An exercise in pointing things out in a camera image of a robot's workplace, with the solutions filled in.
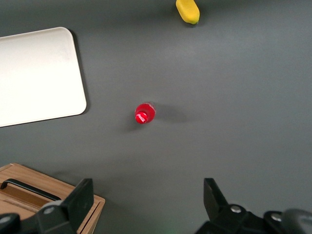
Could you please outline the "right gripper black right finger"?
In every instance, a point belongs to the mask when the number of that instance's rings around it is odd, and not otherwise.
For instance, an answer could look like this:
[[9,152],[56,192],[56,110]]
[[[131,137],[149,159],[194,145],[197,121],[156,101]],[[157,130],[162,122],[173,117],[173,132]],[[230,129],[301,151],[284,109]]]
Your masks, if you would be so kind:
[[240,205],[229,204],[212,178],[204,179],[203,202],[209,221],[197,234],[264,234],[262,218]]

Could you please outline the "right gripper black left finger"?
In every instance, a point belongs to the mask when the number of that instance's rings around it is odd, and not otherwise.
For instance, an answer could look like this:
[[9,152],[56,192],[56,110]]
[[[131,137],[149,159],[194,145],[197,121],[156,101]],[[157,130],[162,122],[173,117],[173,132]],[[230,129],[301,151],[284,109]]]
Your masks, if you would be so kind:
[[93,203],[93,180],[85,178],[64,200],[51,202],[40,209],[38,233],[76,234]]

